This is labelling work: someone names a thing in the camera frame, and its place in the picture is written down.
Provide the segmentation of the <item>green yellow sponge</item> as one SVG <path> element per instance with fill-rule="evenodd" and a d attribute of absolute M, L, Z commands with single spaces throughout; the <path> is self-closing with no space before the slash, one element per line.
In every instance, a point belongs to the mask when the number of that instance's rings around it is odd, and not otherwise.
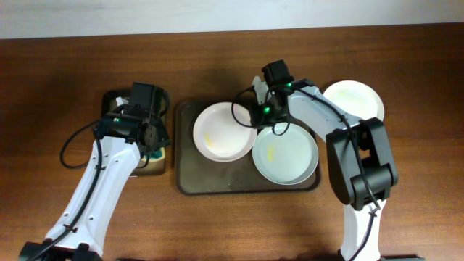
<path fill-rule="evenodd" d="M 165 149 L 161 148 L 141 158 L 138 168 L 147 171 L 160 171 L 165 167 Z"/>

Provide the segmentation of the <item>pinkish white plate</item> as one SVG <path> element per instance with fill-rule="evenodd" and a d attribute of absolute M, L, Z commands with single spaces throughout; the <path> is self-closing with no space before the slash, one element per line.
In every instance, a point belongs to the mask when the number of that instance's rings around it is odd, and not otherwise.
<path fill-rule="evenodd" d="M 194 122 L 195 147 L 214 162 L 232 162 L 254 146 L 257 130 L 250 126 L 249 110 L 229 101 L 204 109 Z"/>

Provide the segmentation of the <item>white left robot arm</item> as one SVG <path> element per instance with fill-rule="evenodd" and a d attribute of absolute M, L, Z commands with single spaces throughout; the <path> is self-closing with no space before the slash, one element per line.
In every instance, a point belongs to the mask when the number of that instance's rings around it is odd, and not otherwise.
<path fill-rule="evenodd" d="M 107 228 L 122 190 L 135 170 L 165 156 L 171 144 L 165 121 L 168 93 L 133 83 L 127 96 L 84 126 L 94 142 L 69 204 L 41 243 L 27 242 L 20 260 L 101 260 Z"/>

